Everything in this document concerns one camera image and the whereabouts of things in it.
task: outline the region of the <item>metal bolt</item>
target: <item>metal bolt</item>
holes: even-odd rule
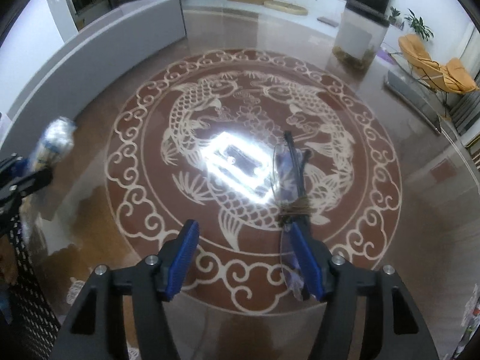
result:
[[[336,265],[336,266],[341,266],[345,263],[345,259],[340,256],[340,255],[335,255],[332,257],[332,262]]]
[[[154,266],[158,262],[158,257],[152,254],[151,256],[147,256],[145,258],[145,262],[148,266]]]
[[[393,268],[393,266],[391,265],[385,265],[383,267],[383,271],[387,274],[387,275],[393,275],[395,273],[395,268]]]
[[[107,271],[107,266],[103,264],[95,268],[95,273],[97,275],[103,275],[106,271]]]

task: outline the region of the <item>chair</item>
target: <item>chair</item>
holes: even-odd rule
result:
[[[440,90],[465,95],[480,90],[458,58],[451,59],[446,65],[432,61],[417,35],[401,36],[398,45],[405,59],[420,76],[418,80],[428,84],[433,92]]]

